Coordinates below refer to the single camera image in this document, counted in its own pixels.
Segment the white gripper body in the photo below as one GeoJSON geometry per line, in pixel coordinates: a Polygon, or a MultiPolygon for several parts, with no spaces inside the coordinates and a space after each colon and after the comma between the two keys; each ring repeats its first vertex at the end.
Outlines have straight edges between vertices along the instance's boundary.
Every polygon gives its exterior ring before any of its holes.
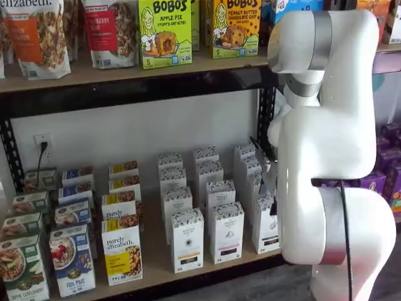
{"type": "Polygon", "coordinates": [[[271,194],[277,193],[277,170],[278,162],[276,156],[270,151],[265,151],[259,148],[260,153],[260,165],[262,166],[262,179],[266,189],[271,194]]]}

